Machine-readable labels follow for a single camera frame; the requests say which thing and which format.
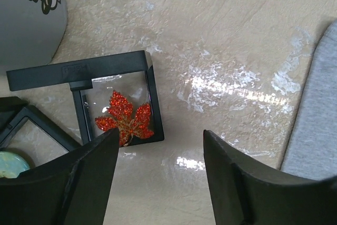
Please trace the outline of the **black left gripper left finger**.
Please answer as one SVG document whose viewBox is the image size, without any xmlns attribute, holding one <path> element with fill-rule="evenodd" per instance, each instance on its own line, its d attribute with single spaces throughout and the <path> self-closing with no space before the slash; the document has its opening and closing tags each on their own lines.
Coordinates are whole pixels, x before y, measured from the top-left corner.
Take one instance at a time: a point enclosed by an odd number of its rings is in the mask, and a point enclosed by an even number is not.
<svg viewBox="0 0 337 225">
<path fill-rule="evenodd" d="M 1 179 L 1 224 L 103 224 L 119 149 L 119 131 L 14 179 Z"/>
</svg>

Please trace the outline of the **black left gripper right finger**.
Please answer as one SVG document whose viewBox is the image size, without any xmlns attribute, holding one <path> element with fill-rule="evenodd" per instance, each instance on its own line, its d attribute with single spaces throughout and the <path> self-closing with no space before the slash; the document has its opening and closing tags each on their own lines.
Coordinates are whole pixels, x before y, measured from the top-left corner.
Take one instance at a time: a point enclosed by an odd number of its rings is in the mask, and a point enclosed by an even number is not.
<svg viewBox="0 0 337 225">
<path fill-rule="evenodd" d="M 336 177 L 315 181 L 274 169 L 203 132 L 216 224 L 336 224 Z"/>
</svg>

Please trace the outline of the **grey sleeveless shirt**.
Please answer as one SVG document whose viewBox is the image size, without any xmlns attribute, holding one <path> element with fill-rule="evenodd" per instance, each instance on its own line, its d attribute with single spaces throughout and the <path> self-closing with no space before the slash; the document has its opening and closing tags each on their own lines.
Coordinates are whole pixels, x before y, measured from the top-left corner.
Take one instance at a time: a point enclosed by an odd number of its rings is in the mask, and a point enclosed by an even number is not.
<svg viewBox="0 0 337 225">
<path fill-rule="evenodd" d="M 336 175 L 336 21 L 314 51 L 281 170 L 311 180 Z"/>
</svg>

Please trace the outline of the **orange maple leaf brooch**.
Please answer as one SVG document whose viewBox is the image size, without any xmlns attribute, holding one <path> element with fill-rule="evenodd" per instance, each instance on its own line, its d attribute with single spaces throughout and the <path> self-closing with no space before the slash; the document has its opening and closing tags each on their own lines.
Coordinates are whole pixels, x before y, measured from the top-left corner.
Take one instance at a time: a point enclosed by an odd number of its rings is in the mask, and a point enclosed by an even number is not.
<svg viewBox="0 0 337 225">
<path fill-rule="evenodd" d="M 120 146 L 128 146 L 133 137 L 140 139 L 152 137 L 154 131 L 149 128 L 152 115 L 150 104 L 144 103 L 136 111 L 133 109 L 133 104 L 120 92 L 114 90 L 107 109 L 110 116 L 95 118 L 95 124 L 104 132 L 118 129 Z"/>
</svg>

